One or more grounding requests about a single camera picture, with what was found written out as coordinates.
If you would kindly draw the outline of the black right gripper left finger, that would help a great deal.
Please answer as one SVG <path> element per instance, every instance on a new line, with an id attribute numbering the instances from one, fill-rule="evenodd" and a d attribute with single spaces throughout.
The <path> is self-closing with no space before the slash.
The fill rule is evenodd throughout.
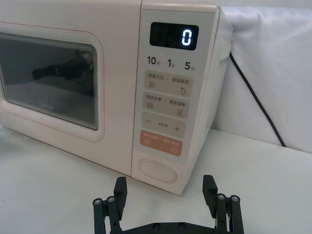
<path id="1" fill-rule="evenodd" d="M 118 177 L 114 187 L 114 195 L 107 197 L 106 200 L 96 198 L 93 201 L 94 209 L 94 233 L 105 234 L 105 218 L 109 217 L 110 233 L 122 234 L 120 227 L 123 209 L 127 198 L 127 182 L 126 177 Z"/>

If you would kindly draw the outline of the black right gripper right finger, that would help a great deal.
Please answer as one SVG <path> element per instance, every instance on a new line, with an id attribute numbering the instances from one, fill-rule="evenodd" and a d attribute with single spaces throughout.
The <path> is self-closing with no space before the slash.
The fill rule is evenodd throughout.
<path id="1" fill-rule="evenodd" d="M 218 234 L 244 233 L 239 196 L 219 193 L 212 175 L 203 176 L 202 192 Z"/>

